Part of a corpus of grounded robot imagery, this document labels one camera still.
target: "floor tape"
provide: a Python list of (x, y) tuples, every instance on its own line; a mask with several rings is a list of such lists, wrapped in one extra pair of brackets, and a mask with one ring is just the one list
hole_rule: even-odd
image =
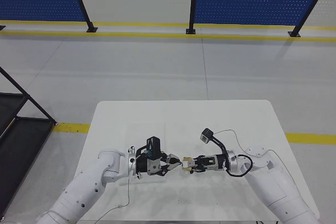
[[(89, 130), (90, 124), (59, 123), (53, 132), (88, 133)], [(307, 133), (285, 133), (285, 135), (289, 143), (336, 145), (336, 135)]]
[(218, 34), (160, 34), (146, 32), (62, 32), (62, 31), (0, 31), (0, 35), (26, 35), (26, 36), (92, 36), (92, 37), (126, 37), (126, 38), (181, 38), (181, 39), (222, 39), (222, 40), (259, 40), (259, 41), (304, 41), (304, 42), (332, 42), (336, 38), (286, 36), (258, 36), (258, 35), (218, 35)]

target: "black cable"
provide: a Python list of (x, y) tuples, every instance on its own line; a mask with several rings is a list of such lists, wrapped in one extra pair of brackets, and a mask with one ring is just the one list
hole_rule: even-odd
[(246, 175), (246, 174), (253, 168), (253, 161), (252, 161), (252, 159), (251, 159), (249, 156), (247, 156), (247, 155), (239, 154), (238, 157), (239, 157), (239, 156), (243, 156), (243, 157), (248, 158), (248, 160), (250, 160), (250, 167), (249, 167), (248, 170), (247, 170), (245, 173), (243, 173), (243, 174), (240, 174), (240, 175), (231, 174), (231, 173), (229, 172), (229, 170), (230, 170), (230, 162), (229, 162), (229, 161), (230, 161), (230, 160), (229, 160), (228, 152), (226, 151), (226, 148), (225, 148), (224, 144), (223, 144), (221, 141), (219, 141), (219, 140), (218, 140), (216, 137), (214, 137), (214, 136), (212, 137), (211, 141), (214, 142), (217, 146), (219, 146), (219, 148), (222, 150), (223, 154), (225, 155), (225, 160), (226, 160), (226, 162), (225, 162), (226, 172), (227, 172), (230, 176), (235, 177), (235, 178), (241, 178), (241, 177), (245, 176), (245, 175)]
[(227, 169), (226, 172), (227, 172), (230, 176), (233, 176), (233, 177), (235, 177), (235, 178), (241, 178), (241, 177), (245, 176), (245, 175), (246, 175), (246, 174), (253, 168), (253, 161), (251, 160), (251, 158), (250, 158), (249, 156), (247, 156), (247, 155), (243, 155), (243, 154), (239, 154), (238, 157), (239, 157), (239, 156), (243, 156), (243, 157), (248, 158), (248, 160), (250, 160), (250, 167), (248, 168), (248, 170), (245, 171), (245, 173), (240, 174), (240, 175), (231, 174), (231, 173), (229, 172), (229, 169)]

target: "white cable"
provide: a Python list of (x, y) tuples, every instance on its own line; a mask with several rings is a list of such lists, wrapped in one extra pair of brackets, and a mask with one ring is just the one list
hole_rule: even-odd
[[(260, 158), (260, 157), (264, 156), (266, 153), (268, 153), (269, 151), (272, 151), (273, 153), (275, 153), (275, 155), (279, 158), (279, 160), (281, 161), (281, 163), (284, 165), (286, 171), (289, 173), (289, 176), (291, 177), (293, 183), (295, 184), (298, 193), (301, 195), (300, 190), (298, 189), (297, 184), (296, 184), (294, 178), (292, 177), (292, 175), (291, 175), (289, 169), (286, 167), (285, 163), (282, 161), (282, 159), (280, 158), (280, 156), (278, 155), (277, 152), (275, 152), (274, 150), (267, 150), (267, 151), (266, 151), (264, 154), (262, 154), (261, 156), (251, 155), (251, 154), (249, 154), (248, 152), (244, 151), (244, 149), (241, 147), (241, 145), (240, 145), (240, 143), (239, 143), (239, 140), (238, 140), (238, 138), (237, 138), (237, 134), (236, 134), (236, 132), (235, 132), (233, 129), (221, 130), (221, 131), (216, 132), (216, 133), (214, 133), (214, 134), (218, 134), (218, 133), (221, 133), (221, 132), (228, 132), (228, 131), (232, 131), (232, 132), (234, 132), (234, 134), (235, 134), (235, 138), (236, 138), (236, 142), (237, 142), (237, 144), (239, 145), (240, 149), (241, 149), (243, 152), (245, 152), (246, 154), (248, 154), (249, 156), (253, 156), (253, 157)], [(306, 204), (306, 206), (309, 208), (309, 210), (314, 214), (314, 212), (311, 210), (311, 208), (309, 207), (309, 205), (306, 203), (306, 201), (304, 200), (304, 198), (302, 197), (302, 195), (301, 195), (301, 198), (302, 198), (302, 200), (305, 202), (305, 204)]]
[(123, 208), (123, 207), (126, 207), (126, 206), (129, 205), (129, 202), (130, 202), (130, 198), (129, 198), (130, 172), (132, 171), (133, 164), (136, 163), (137, 158), (134, 160), (134, 162), (132, 162), (132, 165), (130, 166), (130, 170), (129, 170), (129, 174), (128, 174), (128, 203), (125, 204), (124, 206), (120, 206), (120, 205), (118, 205), (117, 207), (111, 208), (111, 209), (108, 210), (106, 213), (104, 213), (104, 214), (103, 214), (103, 215), (102, 215), (96, 222), (94, 222), (94, 224), (98, 223), (98, 222), (99, 222), (103, 217), (105, 217), (109, 212), (111, 212), (111, 211), (113, 211), (113, 210), (115, 210), (115, 209), (117, 209), (117, 208)]

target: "black metal shelf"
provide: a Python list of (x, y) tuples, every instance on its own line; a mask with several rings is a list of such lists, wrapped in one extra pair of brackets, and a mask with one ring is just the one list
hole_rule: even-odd
[(23, 94), (0, 93), (0, 136), (26, 102)]
[[(21, 94), (0, 92), (0, 221), (57, 122), (2, 68)], [(17, 113), (31, 101), (46, 117), (22, 118)]]
[(53, 125), (49, 119), (19, 117), (0, 139), (0, 219)]

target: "wire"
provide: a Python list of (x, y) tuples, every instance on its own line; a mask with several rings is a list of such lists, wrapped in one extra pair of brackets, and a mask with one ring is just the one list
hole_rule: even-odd
[(94, 222), (94, 224), (98, 223), (103, 217), (105, 217), (109, 212), (117, 209), (117, 208), (123, 208), (123, 207), (126, 207), (129, 205), (129, 202), (130, 202), (130, 198), (129, 198), (129, 182), (130, 182), (130, 172), (132, 171), (132, 167), (133, 167), (133, 164), (136, 163), (136, 160), (137, 158), (139, 157), (137, 156), (136, 159), (134, 160), (134, 162), (132, 162), (132, 165), (130, 166), (130, 170), (129, 170), (129, 176), (128, 176), (128, 203), (125, 204), (124, 206), (117, 206), (117, 207), (114, 207), (114, 208), (111, 208), (110, 210), (108, 210), (106, 213), (104, 213), (96, 222)]
[[(219, 131), (219, 132), (215, 132), (214, 134), (218, 134), (218, 133), (221, 133), (221, 132), (227, 132), (227, 131), (232, 131), (232, 132), (234, 132), (237, 144), (239, 145), (239, 147), (241, 148), (241, 150), (242, 150), (243, 152), (245, 152), (245, 151), (243, 150), (243, 148), (241, 147), (241, 145), (240, 145), (240, 142), (239, 142), (239, 140), (238, 140), (238, 138), (237, 138), (237, 134), (236, 134), (236, 132), (235, 132), (233, 129), (221, 130), (221, 131)], [(235, 177), (235, 178), (241, 178), (241, 177), (245, 176), (245, 175), (246, 175), (246, 174), (253, 168), (253, 161), (252, 161), (252, 159), (251, 159), (249, 156), (239, 154), (238, 157), (240, 157), (240, 156), (246, 157), (246, 158), (248, 158), (248, 160), (250, 160), (250, 167), (248, 168), (248, 170), (245, 171), (245, 173), (240, 174), (240, 175), (231, 174), (231, 173), (229, 172), (230, 167), (228, 167), (228, 169), (226, 170), (226, 172), (227, 172), (230, 176), (233, 176), (233, 177)]]
[(245, 173), (240, 174), (240, 175), (231, 174), (231, 173), (229, 172), (229, 170), (226, 170), (226, 172), (227, 172), (230, 176), (233, 176), (233, 177), (235, 177), (235, 178), (241, 178), (241, 177), (245, 176), (245, 175), (246, 175), (246, 174), (253, 168), (253, 161), (251, 160), (251, 158), (250, 158), (249, 156), (247, 156), (247, 155), (243, 155), (243, 154), (239, 154), (238, 157), (240, 157), (240, 156), (246, 157), (246, 158), (248, 158), (248, 160), (250, 160), (250, 167), (248, 168), (248, 170), (245, 171)]
[(284, 161), (282, 161), (281, 157), (278, 155), (277, 152), (275, 152), (274, 150), (267, 150), (266, 152), (264, 152), (264, 153), (263, 153), (262, 155), (260, 155), (260, 156), (251, 155), (251, 154), (249, 154), (248, 152), (244, 151), (244, 149), (242, 148), (242, 146), (241, 146), (240, 143), (239, 143), (239, 140), (238, 140), (238, 138), (237, 138), (237, 134), (236, 134), (236, 132), (235, 132), (233, 129), (221, 130), (221, 131), (216, 132), (216, 133), (214, 133), (214, 134), (218, 134), (218, 133), (221, 133), (221, 132), (228, 132), (228, 131), (232, 131), (232, 132), (234, 132), (234, 134), (235, 134), (235, 138), (236, 138), (236, 142), (237, 142), (237, 144), (239, 145), (240, 149), (241, 149), (243, 152), (247, 153), (249, 156), (253, 156), (253, 157), (260, 158), (260, 157), (264, 156), (266, 153), (268, 153), (268, 152), (270, 152), (270, 151), (273, 152), (273, 153), (275, 153), (275, 155), (279, 158), (280, 162), (284, 165), (286, 171), (289, 173), (289, 176), (290, 176), (290, 178), (292, 179), (293, 183), (295, 184), (296, 189), (297, 189), (298, 193), (300, 194), (300, 196), (301, 196), (303, 202), (306, 204), (306, 206), (309, 208), (309, 210), (313, 213), (313, 211), (311, 210), (311, 208), (309, 207), (309, 205), (306, 203), (306, 201), (305, 201), (304, 198), (302, 197), (302, 195), (301, 195), (301, 193), (300, 193), (300, 190), (298, 189), (297, 184), (296, 184), (294, 178), (292, 177), (292, 175), (291, 175), (289, 169), (286, 167)]

